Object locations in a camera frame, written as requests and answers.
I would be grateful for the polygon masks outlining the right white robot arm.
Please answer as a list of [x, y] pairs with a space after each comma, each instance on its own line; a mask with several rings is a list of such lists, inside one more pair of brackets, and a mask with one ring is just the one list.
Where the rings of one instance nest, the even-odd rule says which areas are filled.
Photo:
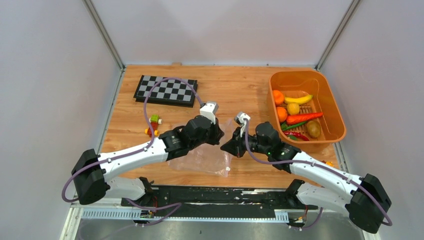
[[359, 176], [318, 161], [299, 148], [282, 141], [269, 122], [259, 124], [254, 135], [247, 133], [248, 123], [233, 132], [221, 150], [242, 157], [245, 152], [264, 154], [266, 164], [290, 174], [302, 176], [318, 188], [295, 179], [285, 195], [292, 209], [313, 205], [348, 216], [360, 229], [376, 234], [381, 225], [392, 226], [388, 210], [392, 202], [381, 181], [372, 174]]

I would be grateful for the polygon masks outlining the yellow toy banana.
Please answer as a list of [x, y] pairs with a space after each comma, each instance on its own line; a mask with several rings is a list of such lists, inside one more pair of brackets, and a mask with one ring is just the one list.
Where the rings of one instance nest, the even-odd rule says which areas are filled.
[[297, 97], [297, 98], [293, 98], [293, 97], [285, 97], [284, 99], [284, 103], [286, 105], [288, 104], [298, 104], [298, 105], [303, 105], [306, 104], [308, 102], [310, 102], [313, 99], [313, 95], [312, 94], [308, 94], [302, 97]]

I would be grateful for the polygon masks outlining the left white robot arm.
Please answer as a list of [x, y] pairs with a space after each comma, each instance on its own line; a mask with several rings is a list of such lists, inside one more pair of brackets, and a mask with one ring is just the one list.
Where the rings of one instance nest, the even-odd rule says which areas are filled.
[[197, 115], [186, 125], [165, 131], [154, 140], [115, 152], [97, 154], [85, 150], [71, 171], [77, 201], [93, 204], [112, 190], [111, 180], [119, 175], [153, 163], [162, 163], [186, 156], [203, 144], [219, 145], [224, 136], [219, 123]]

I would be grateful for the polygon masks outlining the clear zip top bag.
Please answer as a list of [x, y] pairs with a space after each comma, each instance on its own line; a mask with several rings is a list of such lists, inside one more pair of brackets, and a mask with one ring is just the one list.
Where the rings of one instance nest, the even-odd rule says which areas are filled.
[[219, 124], [224, 136], [218, 145], [202, 144], [191, 150], [187, 155], [170, 160], [168, 166], [177, 171], [191, 171], [228, 177], [233, 156], [223, 150], [221, 146], [231, 139], [235, 130], [230, 118]]

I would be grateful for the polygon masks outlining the yellow wrinkled round fruit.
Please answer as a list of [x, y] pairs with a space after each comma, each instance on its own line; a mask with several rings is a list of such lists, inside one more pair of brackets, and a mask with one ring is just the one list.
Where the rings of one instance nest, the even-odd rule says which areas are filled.
[[300, 105], [297, 103], [289, 103], [286, 105], [287, 113], [292, 115], [298, 115], [300, 113]]

